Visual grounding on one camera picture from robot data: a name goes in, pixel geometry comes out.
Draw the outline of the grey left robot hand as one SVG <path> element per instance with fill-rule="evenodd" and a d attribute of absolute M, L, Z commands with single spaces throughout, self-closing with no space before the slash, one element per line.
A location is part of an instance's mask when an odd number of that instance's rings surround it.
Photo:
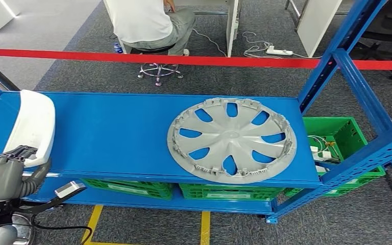
<path fill-rule="evenodd" d="M 44 181 L 52 165 L 51 158 L 39 165 L 30 177 L 22 178 L 25 161 L 36 152 L 34 147 L 20 145 L 0 154 L 0 202 L 27 197 Z"/>

